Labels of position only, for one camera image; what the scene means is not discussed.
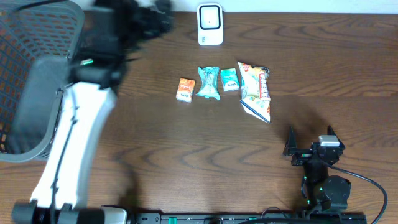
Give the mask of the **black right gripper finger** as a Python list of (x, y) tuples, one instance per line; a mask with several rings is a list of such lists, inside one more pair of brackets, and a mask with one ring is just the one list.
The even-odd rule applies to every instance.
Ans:
[(332, 138), (330, 138), (330, 140), (327, 142), (327, 146), (330, 147), (339, 147), (341, 149), (345, 149), (345, 145), (342, 143), (342, 141), (340, 140), (340, 138), (337, 136), (337, 134), (335, 133), (334, 129), (332, 128), (331, 125), (329, 125), (327, 127), (327, 134), (330, 136), (333, 136)]
[(289, 136), (288, 136), (287, 142), (286, 142), (284, 150), (283, 150), (283, 155), (284, 156), (292, 156), (297, 152), (298, 152), (298, 148), (297, 148), (297, 142), (296, 142), (294, 130), (293, 130), (293, 127), (290, 127)]

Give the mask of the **yellow snack bag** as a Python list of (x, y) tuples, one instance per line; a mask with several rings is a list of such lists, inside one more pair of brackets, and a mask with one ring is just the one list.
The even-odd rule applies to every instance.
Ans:
[(267, 87), (270, 70), (238, 62), (241, 74), (241, 99), (240, 103), (246, 113), (271, 123), (271, 97)]

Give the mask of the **orange tissue pack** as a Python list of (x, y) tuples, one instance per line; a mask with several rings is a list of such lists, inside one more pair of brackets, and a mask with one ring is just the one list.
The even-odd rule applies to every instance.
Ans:
[(176, 99), (186, 103), (191, 103), (196, 81), (181, 78), (178, 84)]

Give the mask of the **teal snack packet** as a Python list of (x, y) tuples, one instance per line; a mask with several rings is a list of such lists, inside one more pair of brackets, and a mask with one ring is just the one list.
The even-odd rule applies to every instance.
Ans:
[(197, 93), (197, 96), (203, 96), (205, 98), (215, 98), (220, 100), (220, 94), (217, 87), (219, 67), (198, 67), (198, 74), (201, 78), (201, 88)]

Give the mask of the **teal tissue pack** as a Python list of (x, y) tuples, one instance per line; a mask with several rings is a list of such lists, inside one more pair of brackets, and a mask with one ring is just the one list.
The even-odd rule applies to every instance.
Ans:
[(239, 90), (239, 80), (235, 68), (221, 70), (221, 82), (224, 91)]

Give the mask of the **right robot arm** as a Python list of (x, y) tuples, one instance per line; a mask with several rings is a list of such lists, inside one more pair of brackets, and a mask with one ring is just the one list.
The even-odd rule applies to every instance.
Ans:
[(294, 131), (289, 130), (283, 155), (291, 156), (291, 164), (304, 169), (302, 194), (309, 201), (309, 210), (338, 213), (348, 208), (351, 182), (328, 173), (328, 168), (339, 161), (344, 150), (345, 145), (331, 126), (326, 135), (320, 135), (307, 149), (298, 148)]

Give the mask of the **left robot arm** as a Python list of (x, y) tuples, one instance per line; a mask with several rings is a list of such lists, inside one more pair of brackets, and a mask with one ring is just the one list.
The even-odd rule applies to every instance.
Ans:
[(125, 208), (88, 208), (87, 186), (103, 127), (118, 98), (129, 53), (172, 28), (172, 3), (96, 1), (87, 10), (66, 84), (50, 155), (30, 201), (12, 210), (16, 223), (130, 223)]

